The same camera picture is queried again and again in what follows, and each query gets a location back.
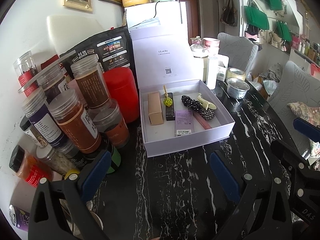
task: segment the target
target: gray chair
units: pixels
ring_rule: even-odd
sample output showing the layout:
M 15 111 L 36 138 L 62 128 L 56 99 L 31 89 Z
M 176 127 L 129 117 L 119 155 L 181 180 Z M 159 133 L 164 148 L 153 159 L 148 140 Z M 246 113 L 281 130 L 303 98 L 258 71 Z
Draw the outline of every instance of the gray chair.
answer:
M 231 36 L 226 33 L 219 33 L 218 40 L 220 40 L 219 54 L 229 57 L 228 67 L 241 69 L 248 74 L 257 55 L 258 46 L 246 37 Z
M 308 157 L 311 151 L 309 139 L 294 129 L 293 121 L 297 116 L 287 106 L 287 103 L 294 102 L 302 102 L 310 107 L 319 106 L 320 82 L 292 61 L 288 61 L 283 69 L 279 86 L 268 103 L 286 126 L 299 153 Z

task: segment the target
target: small white box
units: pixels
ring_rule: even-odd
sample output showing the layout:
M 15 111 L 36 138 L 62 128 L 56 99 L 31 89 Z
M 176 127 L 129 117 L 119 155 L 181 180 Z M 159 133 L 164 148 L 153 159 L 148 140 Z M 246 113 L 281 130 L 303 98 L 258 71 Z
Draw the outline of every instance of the small white box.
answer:
M 228 138 L 235 124 L 223 104 L 201 81 L 201 71 L 193 64 L 193 54 L 181 34 L 180 26 L 155 26 L 131 31 L 133 51 L 140 89 L 142 136 L 148 157 L 183 151 Z M 173 93 L 174 109 L 187 110 L 181 96 L 196 99 L 198 93 L 217 106 L 215 118 L 208 121 L 212 129 L 205 130 L 194 118 L 195 132 L 175 137 L 174 121 L 151 126 L 148 118 L 148 93 L 159 91 L 161 102 L 164 89 Z

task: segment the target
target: purple product box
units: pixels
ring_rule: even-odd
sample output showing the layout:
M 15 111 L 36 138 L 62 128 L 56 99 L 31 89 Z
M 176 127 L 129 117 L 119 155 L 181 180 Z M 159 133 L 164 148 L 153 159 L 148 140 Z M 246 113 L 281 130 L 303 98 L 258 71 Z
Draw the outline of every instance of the purple product box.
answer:
M 181 136 L 194 133 L 192 110 L 176 111 L 176 125 L 174 129 L 175 136 Z

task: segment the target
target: floral cushion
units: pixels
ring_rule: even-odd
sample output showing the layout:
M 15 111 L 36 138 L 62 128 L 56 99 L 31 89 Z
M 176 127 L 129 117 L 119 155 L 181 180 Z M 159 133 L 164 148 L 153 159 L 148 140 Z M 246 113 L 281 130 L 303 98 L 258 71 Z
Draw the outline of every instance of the floral cushion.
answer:
M 314 126 L 320 125 L 320 107 L 309 107 L 304 103 L 289 103 L 287 106 L 290 107 L 291 111 L 303 120 L 311 123 Z M 311 146 L 311 157 L 320 157 L 320 143 L 310 140 Z

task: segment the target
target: red lid jar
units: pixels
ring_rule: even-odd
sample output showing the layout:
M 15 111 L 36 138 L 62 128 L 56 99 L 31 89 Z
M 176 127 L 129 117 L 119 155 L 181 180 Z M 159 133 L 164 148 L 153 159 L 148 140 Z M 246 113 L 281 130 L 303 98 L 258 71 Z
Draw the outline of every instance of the red lid jar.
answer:
M 130 68 L 118 67 L 103 74 L 111 98 L 118 101 L 120 111 L 126 123 L 140 116 L 139 97 Z

